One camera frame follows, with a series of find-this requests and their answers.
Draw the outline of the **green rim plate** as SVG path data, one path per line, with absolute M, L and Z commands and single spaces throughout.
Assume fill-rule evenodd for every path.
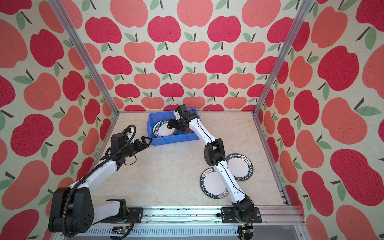
M 226 157 L 226 161 L 236 181 L 247 181 L 254 173 L 254 166 L 245 155 L 234 153 Z
M 162 138 L 162 137 L 168 137 L 168 136 L 173 136 L 177 133 L 177 130 L 175 128 L 169 129 L 168 128 L 168 123 L 169 120 L 163 120 L 159 121 L 154 125 L 153 128 L 153 134 L 157 138 Z
M 211 199 L 222 199 L 229 194 L 220 175 L 214 168 L 208 168 L 202 172 L 199 184 L 203 193 Z

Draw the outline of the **green rim plate front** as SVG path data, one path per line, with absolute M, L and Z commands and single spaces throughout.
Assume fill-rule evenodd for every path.
M 211 199 L 222 199 L 229 194 L 220 175 L 214 168 L 208 168 L 202 172 L 199 184 L 203 193 Z

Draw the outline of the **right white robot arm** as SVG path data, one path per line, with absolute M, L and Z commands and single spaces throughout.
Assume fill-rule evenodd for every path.
M 219 174 L 231 196 L 234 214 L 240 223 L 249 224 L 254 216 L 255 205 L 245 194 L 231 173 L 227 161 L 223 140 L 214 137 L 202 124 L 200 116 L 180 105 L 174 111 L 174 118 L 169 120 L 168 129 L 184 130 L 189 128 L 205 144 L 204 159 Z

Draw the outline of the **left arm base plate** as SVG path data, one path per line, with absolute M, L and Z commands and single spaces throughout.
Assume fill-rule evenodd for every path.
M 135 220 L 135 224 L 140 224 L 142 222 L 144 208 L 127 208 L 126 217 L 109 217 L 105 220 L 102 220 L 103 224 L 130 224 L 132 220 Z

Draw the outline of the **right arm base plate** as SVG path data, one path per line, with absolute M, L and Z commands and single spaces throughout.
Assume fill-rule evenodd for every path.
M 254 208 L 250 215 L 244 221 L 238 219 L 233 207 L 222 207 L 220 215 L 223 224 L 261 224 L 262 217 L 259 208 Z

